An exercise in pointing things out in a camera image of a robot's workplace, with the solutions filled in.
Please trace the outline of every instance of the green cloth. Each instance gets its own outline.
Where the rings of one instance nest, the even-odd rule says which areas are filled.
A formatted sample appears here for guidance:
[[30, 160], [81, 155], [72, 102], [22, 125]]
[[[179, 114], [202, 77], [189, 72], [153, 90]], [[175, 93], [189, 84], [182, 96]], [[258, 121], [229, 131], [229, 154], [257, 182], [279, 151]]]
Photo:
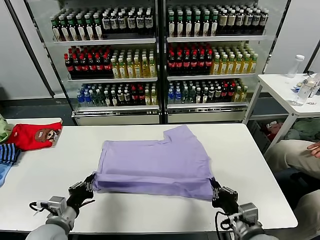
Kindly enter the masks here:
[[4, 119], [0, 114], [0, 144], [3, 144], [9, 138], [14, 128], [13, 124], [8, 124], [7, 120]]

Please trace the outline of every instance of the beige pants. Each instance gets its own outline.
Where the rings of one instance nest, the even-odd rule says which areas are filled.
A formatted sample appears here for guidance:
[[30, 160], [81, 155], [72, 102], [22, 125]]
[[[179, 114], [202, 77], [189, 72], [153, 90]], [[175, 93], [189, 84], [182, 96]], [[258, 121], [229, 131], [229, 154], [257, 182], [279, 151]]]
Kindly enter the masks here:
[[[311, 151], [307, 150], [311, 144], [313, 142], [282, 140], [271, 147], [264, 157], [273, 173], [295, 168], [320, 179], [320, 158], [312, 156]], [[320, 234], [320, 190], [303, 196], [293, 212], [298, 220], [298, 227], [272, 230], [270, 234], [280, 240], [310, 240]]]

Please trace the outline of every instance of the cartoon graphic on shirt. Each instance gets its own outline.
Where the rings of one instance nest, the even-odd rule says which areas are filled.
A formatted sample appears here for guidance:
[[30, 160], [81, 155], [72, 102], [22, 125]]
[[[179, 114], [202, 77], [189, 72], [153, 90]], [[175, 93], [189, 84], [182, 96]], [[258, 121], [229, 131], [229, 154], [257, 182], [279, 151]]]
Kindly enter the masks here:
[[49, 141], [53, 143], [58, 139], [60, 132], [61, 129], [54, 130], [53, 128], [43, 128], [36, 131], [34, 137], [37, 142], [45, 143], [46, 141]]

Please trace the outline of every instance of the white side table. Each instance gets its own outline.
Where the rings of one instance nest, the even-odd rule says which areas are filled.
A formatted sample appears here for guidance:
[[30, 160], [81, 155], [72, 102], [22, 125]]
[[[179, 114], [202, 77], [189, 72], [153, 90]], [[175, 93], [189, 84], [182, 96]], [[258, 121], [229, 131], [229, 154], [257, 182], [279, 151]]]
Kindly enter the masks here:
[[297, 74], [295, 78], [288, 78], [284, 74], [258, 75], [258, 85], [255, 88], [242, 123], [248, 123], [262, 88], [267, 90], [270, 95], [289, 113], [280, 131], [271, 142], [269, 148], [275, 145], [287, 134], [297, 118], [320, 117], [320, 95], [315, 95], [313, 98], [309, 98], [307, 101], [315, 104], [305, 103], [303, 106], [296, 106], [292, 104], [292, 101], [295, 100], [297, 96], [297, 93], [294, 91], [294, 86], [298, 82], [302, 82], [307, 77], [308, 75], [306, 74]]

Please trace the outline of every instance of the table leg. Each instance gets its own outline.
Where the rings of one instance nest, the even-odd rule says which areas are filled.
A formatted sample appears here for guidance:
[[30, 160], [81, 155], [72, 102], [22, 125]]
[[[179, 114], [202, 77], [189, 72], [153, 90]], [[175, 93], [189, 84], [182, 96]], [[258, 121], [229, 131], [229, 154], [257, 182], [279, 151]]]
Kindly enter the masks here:
[[280, 130], [276, 134], [275, 138], [271, 142], [268, 149], [274, 146], [279, 140], [283, 139], [283, 137], [287, 134], [287, 132], [289, 131], [291, 126], [295, 123], [297, 118], [298, 118], [298, 115], [295, 115], [294, 113], [289, 114], [289, 116], [284, 121], [283, 125], [281, 126]]
[[257, 100], [259, 98], [259, 95], [261, 93], [261, 89], [262, 89], [262, 85], [260, 84], [260, 81], [258, 81], [258, 85], [256, 86], [256, 88], [254, 90], [254, 93], [253, 93], [253, 96], [251, 98], [249, 107], [246, 110], [246, 113], [244, 115], [244, 119], [242, 121], [242, 123], [245, 124], [245, 125], [247, 125], [247, 123], [249, 122], [249, 119], [250, 119], [250, 117], [252, 115], [252, 112], [253, 112], [253, 110], [255, 108], [255, 105], [256, 105]]

